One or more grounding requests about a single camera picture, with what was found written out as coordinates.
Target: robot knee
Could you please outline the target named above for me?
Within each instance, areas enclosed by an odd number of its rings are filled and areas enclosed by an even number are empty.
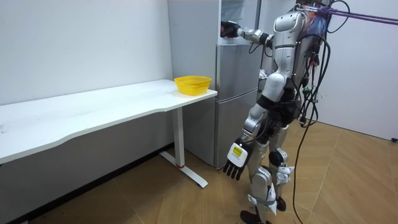
[[[284,166],[287,163],[287,153],[281,149],[277,149],[269,153],[268,159],[276,167]]]

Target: robot leg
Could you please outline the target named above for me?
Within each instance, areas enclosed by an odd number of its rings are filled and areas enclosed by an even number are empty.
[[[282,150],[289,125],[279,130],[278,134],[269,140],[269,168],[272,182],[275,184],[278,210],[286,211],[286,203],[282,198],[282,187],[290,181],[290,173],[294,167],[286,167],[287,153]]]
[[[247,211],[241,212],[241,219],[248,224],[266,223],[267,210],[272,210],[276,213],[276,194],[275,188],[272,184],[272,176],[266,167],[261,166],[261,161],[267,152],[268,142],[261,144],[256,141],[254,143],[253,153],[248,162],[251,194],[248,199],[256,206],[256,214],[251,214]]]

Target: yellow label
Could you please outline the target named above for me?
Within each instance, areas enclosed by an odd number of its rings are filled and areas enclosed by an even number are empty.
[[[238,148],[238,147],[235,147],[235,148],[234,148],[234,153],[235,153],[238,157],[241,157],[242,149],[240,149],[240,148]]]

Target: purple rope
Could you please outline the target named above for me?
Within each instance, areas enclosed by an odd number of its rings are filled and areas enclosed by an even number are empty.
[[[354,16],[362,16],[362,17],[368,17],[368,18],[373,18],[373,19],[382,19],[382,20],[387,20],[387,21],[396,21],[396,22],[398,22],[398,19],[381,17],[381,16],[372,16],[372,15],[353,13],[353,12],[348,13],[348,12],[339,11],[339,10],[336,10],[335,12],[345,13],[345,14],[354,15]]]
[[[342,11],[339,11],[336,9],[332,9],[328,6],[319,8],[318,13],[322,16],[327,16],[327,15],[345,16],[345,17],[349,17],[349,18],[353,18],[353,19],[361,19],[364,21],[380,22],[383,24],[391,24],[391,25],[398,26],[398,19],[390,19],[390,18],[385,18],[385,17],[368,16],[368,15],[364,15],[364,14],[342,12]]]

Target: gray refrigerator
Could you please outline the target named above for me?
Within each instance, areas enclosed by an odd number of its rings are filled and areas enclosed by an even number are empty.
[[[243,39],[222,39],[220,20],[233,15],[230,19],[253,27],[257,1],[168,3],[174,77],[210,77],[210,89],[218,92],[183,107],[185,149],[220,169],[256,102],[262,56],[261,47],[249,54],[250,43]]]
[[[185,148],[217,169],[225,165],[256,103],[261,50],[249,54],[249,48],[217,46],[216,73],[210,78],[218,96],[183,107]]]

